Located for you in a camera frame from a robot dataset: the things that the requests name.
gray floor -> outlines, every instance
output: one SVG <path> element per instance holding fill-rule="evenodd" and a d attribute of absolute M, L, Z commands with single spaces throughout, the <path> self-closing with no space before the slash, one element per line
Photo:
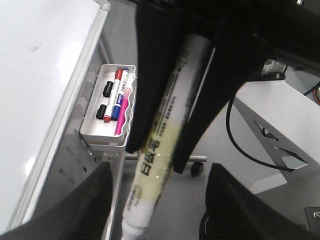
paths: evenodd
<path fill-rule="evenodd" d="M 137 65 L 137 43 L 135 34 L 135 6 L 124 0 L 110 0 L 111 14 L 105 26 L 104 37 L 112 50 L 116 64 Z M 299 73 L 303 82 L 288 79 L 288 83 L 301 92 L 311 88 L 318 78 Z M 226 108 L 210 125 L 201 138 L 193 155 L 207 156 L 204 172 L 191 178 L 189 163 L 183 174 L 173 173 L 168 182 L 149 228 L 140 240 L 196 240 L 199 236 L 200 220 L 205 212 L 205 191 L 212 163 L 222 163 L 241 183 L 250 188 L 256 181 L 274 176 L 279 171 L 253 163 L 242 156 L 231 144 L 225 127 Z M 258 143 L 238 111 L 233 108 L 231 130 L 238 144 L 249 154 L 271 163 L 269 156 Z M 124 166 L 122 185 L 113 228 L 112 240 L 121 238 L 122 210 L 131 187 L 135 162 Z"/>

pink marker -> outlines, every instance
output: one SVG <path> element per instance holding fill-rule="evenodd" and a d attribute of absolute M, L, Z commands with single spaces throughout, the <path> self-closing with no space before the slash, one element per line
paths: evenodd
<path fill-rule="evenodd" d="M 120 112 L 119 112 L 119 118 L 116 123 L 115 131 L 114 131 L 114 135 L 116 135 L 116 136 L 121 135 L 122 126 L 125 124 L 125 121 L 126 121 L 125 111 L 126 111 L 127 107 L 129 106 L 128 97 L 129 97 L 130 92 L 131 92 L 131 88 L 126 87 L 124 90 L 124 93 L 123 93 L 123 99 L 122 99 L 122 104 L 121 104 L 121 108 L 120 108 Z"/>

black marker cap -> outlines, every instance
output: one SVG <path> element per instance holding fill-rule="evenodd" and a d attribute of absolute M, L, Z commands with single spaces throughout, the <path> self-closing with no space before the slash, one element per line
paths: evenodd
<path fill-rule="evenodd" d="M 99 110 L 96 112 L 95 117 L 101 120 L 104 119 L 106 109 L 107 109 L 107 106 L 104 104 L 101 104 Z"/>
<path fill-rule="evenodd" d="M 108 81 L 104 87 L 104 90 L 103 90 L 103 96 L 105 96 L 106 98 L 109 98 L 110 97 L 110 93 L 111 93 L 111 90 L 112 90 L 112 86 L 113 86 L 113 82 L 112 81 Z"/>

blue marker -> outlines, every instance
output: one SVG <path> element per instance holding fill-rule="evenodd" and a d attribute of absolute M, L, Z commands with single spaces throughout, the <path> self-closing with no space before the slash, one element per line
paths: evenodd
<path fill-rule="evenodd" d="M 127 68 L 124 68 L 122 71 L 120 85 L 119 85 L 119 89 L 117 92 L 116 102 L 113 106 L 113 111 L 112 111 L 112 115 L 111 115 L 111 119 L 114 121 L 118 120 L 118 118 L 119 118 L 120 107 L 122 104 L 122 99 L 124 98 L 124 91 L 125 91 L 125 87 L 127 85 L 128 78 L 129 78 L 129 70 Z"/>

caster wheel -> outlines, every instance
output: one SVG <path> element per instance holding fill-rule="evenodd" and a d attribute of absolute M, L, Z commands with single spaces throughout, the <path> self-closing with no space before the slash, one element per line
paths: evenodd
<path fill-rule="evenodd" d="M 194 162 L 191 167 L 191 177 L 197 178 L 204 171 L 204 164 L 202 162 Z"/>

